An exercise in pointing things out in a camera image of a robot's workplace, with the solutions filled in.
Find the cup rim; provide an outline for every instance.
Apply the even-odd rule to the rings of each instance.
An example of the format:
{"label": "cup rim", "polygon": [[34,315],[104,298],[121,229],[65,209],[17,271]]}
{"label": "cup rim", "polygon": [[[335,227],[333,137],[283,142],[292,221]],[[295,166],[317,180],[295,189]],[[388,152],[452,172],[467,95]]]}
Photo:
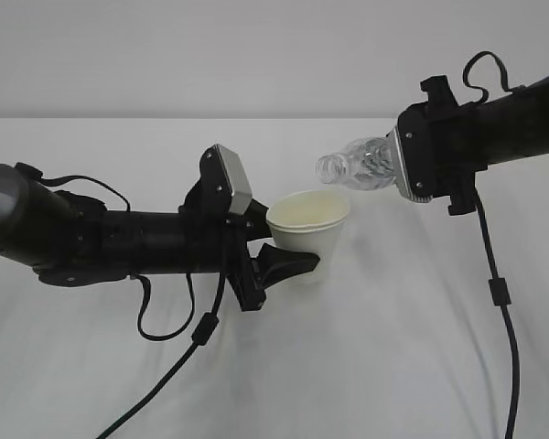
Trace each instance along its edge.
{"label": "cup rim", "polygon": [[[336,218],[336,219],[333,219],[333,220],[330,220],[330,221],[321,222],[321,223],[318,223],[318,224],[301,224],[301,225],[298,225],[298,226],[281,226],[279,224],[276,224],[276,223],[273,223],[272,221],[270,221],[269,213],[271,212],[272,208],[274,206],[276,206],[276,204],[278,204],[278,203],[280,203],[280,202],[282,202],[286,199],[296,197],[298,195],[310,194],[310,193],[314,193],[314,192],[327,192],[329,194],[333,194],[334,196],[336,196],[344,204],[344,207],[345,207],[344,214],[340,218]],[[340,224],[341,222],[346,220],[346,218],[350,214],[350,210],[351,210],[351,206],[350,206],[350,202],[348,201],[348,199],[336,190],[331,190],[331,189],[302,190],[300,192],[294,192],[292,194],[289,194],[286,197],[281,198],[278,201],[276,201],[276,203],[274,203],[274,205],[271,208],[269,208],[266,212],[266,223],[270,227],[272,227],[273,229],[276,229],[276,230],[279,230],[279,231],[284,231],[284,232],[289,232],[289,233],[309,233],[309,232],[313,232],[313,231],[321,231],[321,230],[331,229],[332,227],[337,226],[338,224]]]}

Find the white wall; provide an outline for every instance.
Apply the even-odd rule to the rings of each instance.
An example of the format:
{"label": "white wall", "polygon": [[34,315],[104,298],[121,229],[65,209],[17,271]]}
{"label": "white wall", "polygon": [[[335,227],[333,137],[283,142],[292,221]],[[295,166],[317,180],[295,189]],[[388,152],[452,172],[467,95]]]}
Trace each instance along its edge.
{"label": "white wall", "polygon": [[[316,187],[319,155],[390,120],[0,120],[0,162],[49,177],[84,173],[135,209],[174,210],[216,141],[236,150],[257,199]],[[522,353],[517,439],[549,438],[549,156],[479,177]],[[69,190],[114,197],[88,184]],[[490,300],[478,219],[418,206],[394,188],[346,191],[353,212],[328,284],[269,290],[242,314],[230,289],[221,324],[118,438],[480,439],[502,437],[510,353]],[[196,276],[199,312],[215,276]],[[186,317],[185,281],[154,278],[145,325]],[[95,437],[188,346],[135,328],[134,282],[64,290],[0,259],[0,439]]]}
{"label": "white wall", "polygon": [[0,117],[395,116],[485,48],[548,75],[549,0],[0,0]]}

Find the black cable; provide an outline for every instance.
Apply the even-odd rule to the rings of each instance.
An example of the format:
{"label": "black cable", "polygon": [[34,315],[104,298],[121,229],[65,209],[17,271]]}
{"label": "black cable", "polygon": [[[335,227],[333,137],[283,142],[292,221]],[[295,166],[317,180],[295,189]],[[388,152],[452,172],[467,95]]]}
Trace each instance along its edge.
{"label": "black cable", "polygon": [[480,105],[486,102],[490,97],[490,93],[484,87],[470,84],[469,73],[472,71],[472,69],[480,59],[487,57],[488,55],[494,58],[494,61],[496,62],[496,65],[498,66],[499,71],[501,72],[501,87],[504,91],[506,91],[507,93],[511,93],[523,88],[523,86],[511,88],[509,86],[509,73],[506,70],[506,66],[502,62],[502,59],[500,59],[498,55],[490,52],[489,50],[483,50],[480,53],[476,54],[470,61],[468,61],[468,64],[466,64],[466,67],[464,67],[464,71],[462,73],[462,80],[464,81],[464,85],[466,87],[469,87],[474,90],[480,90],[482,92],[482,97],[479,100],[472,102],[473,104],[476,104],[476,105]]}
{"label": "black cable", "polygon": [[189,316],[183,326],[181,326],[177,331],[172,332],[170,334],[166,334],[164,336],[155,336],[152,334],[148,334],[143,330],[143,317],[145,315],[145,311],[148,308],[148,303],[150,302],[150,295],[151,295],[151,284],[150,280],[140,274],[135,274],[132,276],[133,279],[137,279],[140,281],[140,283],[143,286],[143,302],[140,305],[140,310],[138,311],[138,318],[136,319],[136,327],[138,327],[138,332],[141,336],[146,338],[149,341],[167,341],[171,338],[175,338],[177,336],[180,336],[189,326],[191,323],[191,320],[193,320],[193,316],[195,315],[195,294],[193,292],[193,281],[191,280],[191,273],[187,273],[185,275],[187,278],[187,285],[189,289],[189,298],[191,300],[191,311],[189,312]]}
{"label": "black cable", "polygon": [[213,307],[210,313],[206,313],[199,321],[193,335],[193,343],[189,349],[183,354],[183,356],[175,363],[175,365],[161,378],[153,389],[145,395],[145,397],[137,402],[135,406],[128,412],[123,414],[116,422],[110,425],[105,431],[100,434],[96,439],[105,439],[110,437],[110,434],[118,430],[124,425],[130,418],[140,412],[155,396],[167,385],[167,383],[175,376],[175,374],[183,367],[183,365],[191,358],[193,352],[199,347],[204,346],[210,338],[213,330],[218,325],[218,311],[220,310],[221,299],[223,298],[223,292],[226,285],[226,274],[228,269],[228,257],[226,243],[222,245],[222,258],[220,279],[218,281],[218,290],[216,292],[216,298],[213,302]]}
{"label": "black cable", "polygon": [[130,418],[132,418],[135,414],[140,412],[140,410],[145,407],[155,396],[165,387],[165,385],[169,382],[171,378],[183,367],[183,365],[187,362],[188,359],[191,358],[193,355],[193,352],[195,352],[195,349],[199,347],[198,344],[193,343],[185,351],[185,354],[178,360],[175,365],[169,369],[169,371],[165,374],[163,378],[156,384],[155,387],[139,402],[136,403],[136,405],[130,409],[128,412],[123,414],[118,420],[110,425],[108,428],[105,429],[105,431],[100,434],[96,439],[105,439],[106,437],[110,437],[110,434],[118,430],[126,421],[128,421]]}
{"label": "black cable", "polygon": [[92,177],[86,177],[86,176],[66,176],[66,177],[60,177],[60,178],[52,178],[52,179],[48,179],[48,178],[41,178],[38,180],[38,182],[43,185],[43,186],[46,186],[46,187],[58,187],[58,186],[63,186],[63,185],[66,185],[68,184],[69,182],[71,181],[74,181],[74,180],[87,180],[87,181],[91,181],[92,183],[95,183],[96,185],[99,185],[101,187],[103,187],[104,189],[108,189],[110,192],[112,192],[115,196],[117,196],[118,198],[121,198],[122,201],[125,203],[126,205],[126,211],[129,212],[131,207],[130,207],[130,201],[128,201],[128,199],[122,195],[120,192],[118,192],[116,189],[106,185],[105,183],[103,183],[102,181],[100,180],[97,180],[95,178],[92,178]]}
{"label": "black cable", "polygon": [[519,345],[516,341],[516,334],[514,333],[514,326],[512,325],[511,315],[509,314],[508,304],[510,303],[510,297],[508,290],[506,289],[506,283],[504,278],[499,277],[498,268],[496,267],[496,261],[494,259],[494,251],[492,250],[492,243],[490,241],[490,233],[488,231],[488,222],[486,221],[486,212],[484,205],[479,197],[478,191],[474,188],[474,201],[476,203],[476,211],[478,212],[479,225],[482,231],[482,239],[484,240],[484,248],[486,250],[486,257],[488,258],[488,264],[490,266],[490,272],[492,273],[492,280],[490,281],[490,290],[494,298],[495,305],[498,305],[502,312],[502,318],[504,319],[504,325],[506,326],[506,332],[509,338],[509,344],[511,347],[511,361],[512,361],[512,388],[511,388],[511,404],[509,407],[509,416],[506,423],[506,433],[504,439],[512,439],[514,435],[514,425],[516,424],[516,415],[519,408],[519,393],[521,387],[521,362],[519,360]]}
{"label": "black cable", "polygon": [[504,439],[512,439],[514,434],[514,425],[516,424],[516,414],[519,409],[519,391],[521,387],[521,362],[519,361],[519,345],[516,342],[516,334],[512,326],[511,316],[506,305],[501,306],[502,318],[509,336],[512,356],[512,391],[511,406],[509,407],[509,417],[506,422],[506,434]]}

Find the plastic bottle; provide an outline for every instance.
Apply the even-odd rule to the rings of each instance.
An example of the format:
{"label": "plastic bottle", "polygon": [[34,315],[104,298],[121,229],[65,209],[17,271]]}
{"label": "plastic bottle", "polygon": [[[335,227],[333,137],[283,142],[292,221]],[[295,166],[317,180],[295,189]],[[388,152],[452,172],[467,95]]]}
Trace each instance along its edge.
{"label": "plastic bottle", "polygon": [[357,190],[374,190],[394,184],[393,162],[383,137],[355,140],[339,153],[324,155],[316,172],[322,183]]}

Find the cable connector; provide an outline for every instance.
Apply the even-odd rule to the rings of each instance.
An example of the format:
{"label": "cable connector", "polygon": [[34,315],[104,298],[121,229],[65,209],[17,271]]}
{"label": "cable connector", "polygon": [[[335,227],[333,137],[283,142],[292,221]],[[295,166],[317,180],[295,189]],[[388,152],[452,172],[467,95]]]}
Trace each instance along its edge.
{"label": "cable connector", "polygon": [[506,279],[503,277],[490,279],[488,281],[488,285],[490,286],[490,293],[492,294],[492,301],[495,306],[511,304],[511,294],[509,293],[509,287],[506,284]]}
{"label": "cable connector", "polygon": [[205,313],[191,335],[193,343],[199,346],[205,346],[218,323],[220,323],[220,320],[215,314]]}

